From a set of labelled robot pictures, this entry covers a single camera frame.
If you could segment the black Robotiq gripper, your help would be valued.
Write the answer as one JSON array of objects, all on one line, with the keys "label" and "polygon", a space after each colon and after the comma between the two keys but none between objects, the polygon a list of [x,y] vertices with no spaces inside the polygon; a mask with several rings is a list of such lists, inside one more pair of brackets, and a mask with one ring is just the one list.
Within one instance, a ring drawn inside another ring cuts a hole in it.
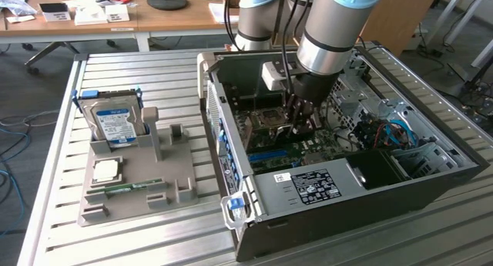
[{"label": "black Robotiq gripper", "polygon": [[285,138],[311,134],[324,127],[319,115],[320,105],[338,80],[339,74],[318,76],[301,73],[285,78],[284,112],[287,118]]}]

